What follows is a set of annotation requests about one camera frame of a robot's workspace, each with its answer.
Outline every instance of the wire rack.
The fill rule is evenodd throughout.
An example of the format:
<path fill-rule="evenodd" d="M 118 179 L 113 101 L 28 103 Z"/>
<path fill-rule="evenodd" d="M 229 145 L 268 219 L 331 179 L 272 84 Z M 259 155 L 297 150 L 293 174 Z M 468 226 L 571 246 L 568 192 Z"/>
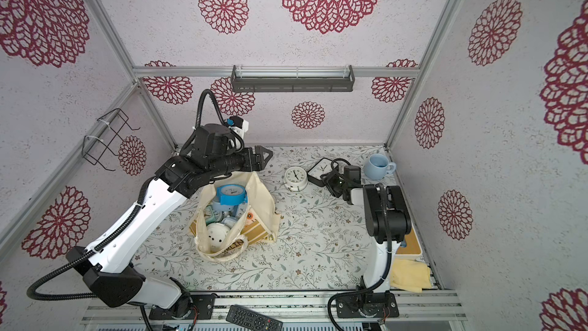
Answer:
<path fill-rule="evenodd" d="M 115 121 L 117 121 L 117 118 L 119 118 L 122 121 L 122 124 L 118 129 L 114 129 L 112 127 L 112 124 L 115 123 Z M 125 126 L 127 126 L 130 130 L 139 130 L 141 128 L 140 127 L 139 128 L 131 127 L 128 123 L 129 117 L 120 108 L 115 108 L 115 109 L 107 112 L 106 114 L 99 117 L 97 119 L 97 121 L 101 121 L 104 124 L 106 124 L 107 128 L 105 128 L 98 136 L 84 136 L 84 141 L 82 142 L 82 157 L 92 165 L 100 165 L 105 170 L 108 170 L 109 172 L 114 172 L 114 171 L 116 171 L 116 169 L 108 169 L 106 166 L 104 166 L 104 164 L 102 164 L 102 162 L 100 162 L 100 159 L 102 158 L 102 156 L 104 156 L 106 151 L 110 151 L 110 153 L 112 153 L 114 156 L 118 156 L 118 153 L 115 153 L 111 149 L 110 146 L 113 143 L 114 139 L 116 139 L 116 138 L 119 138 L 121 140 L 121 142 L 123 141 L 123 138 L 121 137 L 121 135 L 119 133 L 121 132 L 121 130 Z M 108 141 L 108 143 L 105 143 L 104 139 L 102 138 L 102 135 L 107 130 L 112 130 L 114 132 L 114 136 L 112 136 L 112 138 L 110 139 L 110 141 Z M 104 146 L 104 150 L 102 150 L 102 152 L 100 153 L 100 155 L 97 158 L 90 153 L 90 150 L 92 150 L 92 147 L 96 142 L 98 142 Z"/>

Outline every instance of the black alarm clock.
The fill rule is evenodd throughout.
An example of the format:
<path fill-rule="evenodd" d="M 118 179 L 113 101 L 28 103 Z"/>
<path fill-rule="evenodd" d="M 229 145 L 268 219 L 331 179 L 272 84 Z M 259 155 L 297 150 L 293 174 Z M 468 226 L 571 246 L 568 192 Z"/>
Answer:
<path fill-rule="evenodd" d="M 325 182 L 321 180 L 320 176 L 329 173 L 333 169 L 331 169 L 331 160 L 330 158 L 321 158 L 319 162 L 317 162 L 310 170 L 306 173 L 308 177 L 308 181 L 312 184 L 317 185 L 319 187 L 324 187 Z"/>

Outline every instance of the light blue mug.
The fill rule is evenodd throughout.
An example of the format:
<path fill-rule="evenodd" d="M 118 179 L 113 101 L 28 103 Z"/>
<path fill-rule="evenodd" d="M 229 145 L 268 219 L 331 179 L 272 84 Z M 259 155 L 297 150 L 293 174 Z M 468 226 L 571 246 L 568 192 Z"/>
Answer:
<path fill-rule="evenodd" d="M 371 155 L 364 166 L 364 174 L 371 180 L 381 180 L 396 171 L 396 164 L 381 153 Z"/>

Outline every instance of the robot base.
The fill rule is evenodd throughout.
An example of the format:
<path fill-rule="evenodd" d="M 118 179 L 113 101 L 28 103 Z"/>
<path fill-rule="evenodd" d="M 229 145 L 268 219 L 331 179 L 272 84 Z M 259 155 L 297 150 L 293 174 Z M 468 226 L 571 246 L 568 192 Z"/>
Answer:
<path fill-rule="evenodd" d="M 215 299 L 218 298 L 218 295 L 211 294 L 211 295 L 191 295 L 192 302 L 194 306 L 198 310 L 198 319 L 210 319 L 212 317 L 212 311 L 215 308 Z M 160 307 L 154 307 L 151 309 L 149 313 L 150 320 L 168 320 L 174 319 L 172 316 L 173 312 L 170 312 L 169 309 L 163 309 Z M 194 310 L 191 309 L 190 313 L 188 313 L 184 319 L 194 319 Z"/>
<path fill-rule="evenodd" d="M 396 298 L 390 291 L 345 296 L 337 299 L 338 318 L 396 318 Z"/>

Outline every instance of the table surface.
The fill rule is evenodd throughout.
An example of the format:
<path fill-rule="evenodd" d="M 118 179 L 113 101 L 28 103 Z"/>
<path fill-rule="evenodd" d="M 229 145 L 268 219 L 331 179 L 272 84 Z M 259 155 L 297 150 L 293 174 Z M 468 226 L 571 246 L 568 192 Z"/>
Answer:
<path fill-rule="evenodd" d="M 134 264 L 146 273 L 175 277 L 191 291 L 353 289 L 367 266 L 370 237 L 363 206 L 352 206 L 312 183 L 301 192 L 283 186 L 290 166 L 308 170 L 321 158 L 345 158 L 362 166 L 383 146 L 270 147 L 274 156 L 258 172 L 281 214 L 275 244 L 254 244 L 233 261 L 217 264 L 197 253 L 185 235 L 199 192 L 176 209 L 145 240 Z M 376 183 L 363 177 L 363 184 Z M 382 180 L 395 185 L 392 175 Z"/>

